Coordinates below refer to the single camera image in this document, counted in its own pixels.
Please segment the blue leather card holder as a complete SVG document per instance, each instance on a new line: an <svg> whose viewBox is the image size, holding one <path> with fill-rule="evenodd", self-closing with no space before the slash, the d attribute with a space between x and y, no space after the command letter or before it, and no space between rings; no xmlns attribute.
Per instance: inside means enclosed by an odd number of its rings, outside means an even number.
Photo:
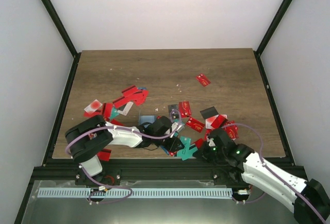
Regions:
<svg viewBox="0 0 330 224"><path fill-rule="evenodd" d="M143 115L141 112L139 113L139 124L142 125L144 123L152 124L156 120L156 116L154 115Z"/></svg>

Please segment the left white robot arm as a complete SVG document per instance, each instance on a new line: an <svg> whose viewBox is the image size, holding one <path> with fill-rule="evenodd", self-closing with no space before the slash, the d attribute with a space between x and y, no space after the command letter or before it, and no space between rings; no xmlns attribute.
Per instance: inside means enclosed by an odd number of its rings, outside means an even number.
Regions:
<svg viewBox="0 0 330 224"><path fill-rule="evenodd" d="M153 123L126 127L104 120L101 115L91 117L65 132L65 151L78 163L95 185L105 180L105 171L97 154L108 145L129 148L165 146L176 151L174 134L183 127L182 121L161 116Z"/></svg>

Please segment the lone red card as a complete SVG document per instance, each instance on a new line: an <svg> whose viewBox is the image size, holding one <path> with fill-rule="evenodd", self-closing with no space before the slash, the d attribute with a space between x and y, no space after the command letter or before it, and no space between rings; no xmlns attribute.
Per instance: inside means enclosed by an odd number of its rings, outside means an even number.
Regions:
<svg viewBox="0 0 330 224"><path fill-rule="evenodd" d="M198 74L196 80L203 86L206 87L211 84L210 80L204 74Z"/></svg>

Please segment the teal VIP card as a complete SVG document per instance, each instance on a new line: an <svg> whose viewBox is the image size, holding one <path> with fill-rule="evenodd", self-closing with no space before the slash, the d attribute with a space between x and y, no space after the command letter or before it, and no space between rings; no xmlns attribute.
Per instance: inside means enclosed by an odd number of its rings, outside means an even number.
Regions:
<svg viewBox="0 0 330 224"><path fill-rule="evenodd" d="M191 144L191 138L181 136L180 141L183 143L184 148L176 153L176 157L183 161L193 158L193 154L197 152L198 148L195 144Z"/></svg>

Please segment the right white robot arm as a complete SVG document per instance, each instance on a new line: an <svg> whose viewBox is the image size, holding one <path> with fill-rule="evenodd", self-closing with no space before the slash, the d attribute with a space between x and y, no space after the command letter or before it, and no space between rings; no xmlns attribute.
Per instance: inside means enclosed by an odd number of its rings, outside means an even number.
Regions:
<svg viewBox="0 0 330 224"><path fill-rule="evenodd" d="M329 196L319 181L284 171L251 147L236 144L221 128L211 131L193 156L213 165L230 166L232 183L259 188L290 210L298 223L326 223L329 218Z"/></svg>

